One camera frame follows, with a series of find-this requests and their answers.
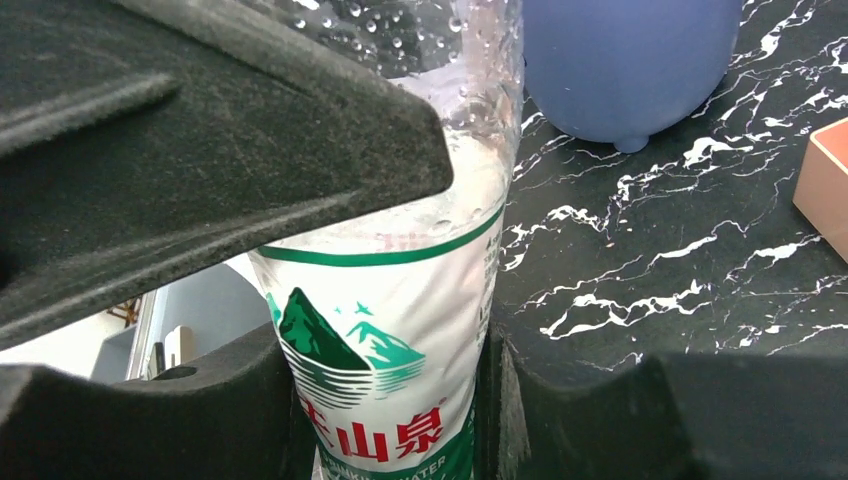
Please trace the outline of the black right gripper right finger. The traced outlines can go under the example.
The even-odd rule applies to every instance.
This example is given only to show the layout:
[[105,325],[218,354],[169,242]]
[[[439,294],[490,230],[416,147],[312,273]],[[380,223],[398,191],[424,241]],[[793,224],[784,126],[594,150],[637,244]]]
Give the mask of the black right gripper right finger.
[[843,479],[847,363],[664,354],[542,376],[494,326],[479,367],[485,479]]

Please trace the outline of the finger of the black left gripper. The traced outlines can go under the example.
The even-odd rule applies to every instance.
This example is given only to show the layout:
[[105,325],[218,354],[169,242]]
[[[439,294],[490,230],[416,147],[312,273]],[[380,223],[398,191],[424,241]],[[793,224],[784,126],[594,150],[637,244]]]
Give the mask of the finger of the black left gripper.
[[1,345],[444,191],[424,100],[237,1],[1,5]]

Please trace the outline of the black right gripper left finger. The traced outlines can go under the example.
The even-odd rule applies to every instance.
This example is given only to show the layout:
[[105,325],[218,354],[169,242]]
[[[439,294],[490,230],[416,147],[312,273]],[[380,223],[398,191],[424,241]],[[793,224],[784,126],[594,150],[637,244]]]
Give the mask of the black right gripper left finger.
[[270,325],[149,381],[1,369],[5,479],[308,479],[314,456]]

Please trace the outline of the clear bottle green cap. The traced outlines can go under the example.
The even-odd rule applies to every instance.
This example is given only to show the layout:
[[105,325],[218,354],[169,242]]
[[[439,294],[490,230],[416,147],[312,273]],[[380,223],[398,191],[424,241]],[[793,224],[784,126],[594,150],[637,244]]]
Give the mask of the clear bottle green cap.
[[438,113],[435,196],[261,246],[253,282],[325,479],[472,479],[475,384],[520,138],[517,1],[279,1],[275,19]]

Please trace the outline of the peach plastic desk organizer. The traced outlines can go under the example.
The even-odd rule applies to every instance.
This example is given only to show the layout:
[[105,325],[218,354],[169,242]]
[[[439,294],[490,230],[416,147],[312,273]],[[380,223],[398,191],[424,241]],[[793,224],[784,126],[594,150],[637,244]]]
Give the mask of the peach plastic desk organizer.
[[810,134],[793,203],[847,262],[847,118]]

